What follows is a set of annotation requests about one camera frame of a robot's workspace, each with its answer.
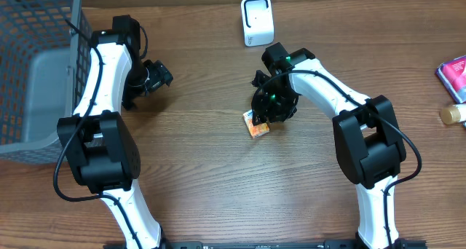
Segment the orange small box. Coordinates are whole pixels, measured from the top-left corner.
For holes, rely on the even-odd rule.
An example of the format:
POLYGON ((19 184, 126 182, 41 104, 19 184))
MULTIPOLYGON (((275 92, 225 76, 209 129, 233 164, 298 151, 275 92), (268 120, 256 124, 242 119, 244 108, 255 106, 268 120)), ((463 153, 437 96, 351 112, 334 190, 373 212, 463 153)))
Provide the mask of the orange small box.
POLYGON ((258 138, 269 132, 269 125, 267 123, 261 123, 258 125, 253 124, 253 111, 252 110, 246 111, 242 116, 243 116, 245 125, 252 139, 258 138))

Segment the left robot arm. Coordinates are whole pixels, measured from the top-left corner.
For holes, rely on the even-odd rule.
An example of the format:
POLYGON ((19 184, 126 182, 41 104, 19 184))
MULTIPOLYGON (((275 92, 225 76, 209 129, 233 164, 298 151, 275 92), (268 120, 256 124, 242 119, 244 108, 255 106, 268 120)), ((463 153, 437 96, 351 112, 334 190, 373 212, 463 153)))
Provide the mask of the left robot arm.
POLYGON ((55 193, 68 202, 103 201, 125 237, 122 248, 169 248, 141 191, 141 157, 121 112, 133 108, 135 98, 170 85, 173 75, 146 59, 146 32, 129 15, 115 16, 110 29, 90 37, 73 30, 90 48, 91 67, 78 106, 58 121, 63 150, 55 193))

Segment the red purple pad pack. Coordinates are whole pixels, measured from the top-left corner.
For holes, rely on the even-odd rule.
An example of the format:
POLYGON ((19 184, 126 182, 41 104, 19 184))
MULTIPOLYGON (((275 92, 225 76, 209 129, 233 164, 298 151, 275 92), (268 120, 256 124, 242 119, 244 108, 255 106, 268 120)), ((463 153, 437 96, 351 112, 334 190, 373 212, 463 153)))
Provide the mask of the red purple pad pack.
POLYGON ((435 71, 456 103, 465 103, 465 56, 442 63, 435 71))

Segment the white tube with gold cap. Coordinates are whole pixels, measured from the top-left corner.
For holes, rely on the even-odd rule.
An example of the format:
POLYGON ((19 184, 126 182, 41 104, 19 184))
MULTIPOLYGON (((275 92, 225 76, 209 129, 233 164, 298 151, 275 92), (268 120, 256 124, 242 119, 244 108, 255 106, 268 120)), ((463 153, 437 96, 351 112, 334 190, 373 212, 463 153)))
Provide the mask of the white tube with gold cap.
POLYGON ((445 125, 452 125, 456 123, 465 123, 465 104, 456 104, 443 108, 440 111, 441 121, 445 125))

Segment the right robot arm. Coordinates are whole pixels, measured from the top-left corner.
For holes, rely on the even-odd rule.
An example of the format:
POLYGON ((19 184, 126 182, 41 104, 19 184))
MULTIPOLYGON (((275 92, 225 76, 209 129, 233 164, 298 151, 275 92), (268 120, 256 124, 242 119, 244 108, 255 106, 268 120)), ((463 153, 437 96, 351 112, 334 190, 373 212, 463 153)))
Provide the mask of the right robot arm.
POLYGON ((297 111, 299 97, 312 101, 333 125, 336 158, 356 187, 360 223, 357 248, 402 248, 395 227, 394 186, 406 158, 391 102, 370 98, 340 82, 307 49, 293 53, 280 43, 265 49, 268 70, 251 82, 252 123, 283 122, 297 111))

